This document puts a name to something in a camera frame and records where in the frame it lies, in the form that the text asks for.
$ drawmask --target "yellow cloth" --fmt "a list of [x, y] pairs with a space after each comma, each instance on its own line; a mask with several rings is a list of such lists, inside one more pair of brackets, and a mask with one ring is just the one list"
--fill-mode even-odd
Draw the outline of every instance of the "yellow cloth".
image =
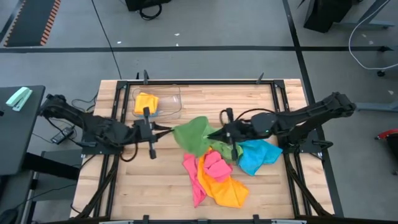
[[206, 194], [214, 198], [216, 203], [225, 207], [241, 208], [249, 190], [237, 180], [227, 177], [223, 182], [217, 182], [204, 171], [205, 156], [198, 162], [198, 180]]
[[156, 113], [158, 102], [159, 102], [158, 97], [141, 92], [136, 97], [136, 105], [134, 107], [134, 113], [144, 114], [144, 108], [149, 107], [149, 113], [154, 114]]

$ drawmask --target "wooden table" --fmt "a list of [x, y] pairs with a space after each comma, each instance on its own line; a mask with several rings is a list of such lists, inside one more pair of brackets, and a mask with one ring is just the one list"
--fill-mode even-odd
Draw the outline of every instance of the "wooden table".
[[[111, 115], [116, 82], [117, 80], [101, 82], [95, 115], [108, 117]], [[301, 81], [289, 79], [285, 80], [285, 85], [290, 109], [296, 110], [306, 106]], [[133, 86], [132, 89], [158, 87]], [[159, 123], [160, 125], [174, 126], [187, 123], [197, 116], [207, 116], [213, 127], [220, 128], [219, 113], [227, 107], [234, 109], [234, 114], [240, 114], [251, 108], [274, 110], [271, 88], [264, 88], [263, 85], [179, 85], [179, 87], [183, 104], [181, 117]], [[121, 114], [123, 91], [119, 99], [118, 119]], [[127, 125], [132, 124], [136, 118], [132, 114], [132, 109], [133, 102], [130, 100], [126, 116]], [[267, 141], [277, 144], [275, 137]], [[184, 150], [177, 145], [172, 134], [160, 139], [155, 148], [157, 159], [149, 158], [148, 143], [142, 143], [139, 145], [137, 157], [132, 162], [120, 161], [112, 220], [142, 220], [143, 215], [149, 215], [151, 220], [251, 219], [254, 214], [258, 214], [260, 218], [294, 217], [282, 156], [275, 164], [262, 166], [254, 177], [248, 176], [234, 166], [233, 178], [241, 181], [250, 190], [243, 208], [221, 207], [209, 197], [198, 208], [194, 208], [192, 186], [187, 171], [182, 166]], [[133, 149], [134, 146], [125, 147], [126, 158], [132, 155]], [[325, 210], [333, 213], [321, 160], [308, 154], [301, 154], [300, 157], [307, 187]], [[83, 209], [96, 191], [102, 161], [103, 156], [96, 156], [81, 171], [73, 201], [73, 206], [77, 210]], [[302, 196], [298, 187], [296, 191], [300, 212], [303, 214]], [[104, 193], [101, 214], [104, 214], [107, 194]]]

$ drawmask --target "red object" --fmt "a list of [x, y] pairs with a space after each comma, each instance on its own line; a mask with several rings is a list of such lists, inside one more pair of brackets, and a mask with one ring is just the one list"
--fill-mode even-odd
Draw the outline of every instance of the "red object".
[[390, 134], [398, 133], [398, 128], [391, 129], [388, 131], [384, 131], [383, 133], [380, 133], [376, 136], [376, 139], [385, 139], [387, 138]]

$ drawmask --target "desk leg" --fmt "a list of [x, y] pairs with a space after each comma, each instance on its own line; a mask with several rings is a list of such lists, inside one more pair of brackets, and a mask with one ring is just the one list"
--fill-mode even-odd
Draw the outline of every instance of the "desk leg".
[[25, 155], [22, 168], [71, 180], [78, 180], [80, 172], [79, 168], [55, 162], [29, 152]]

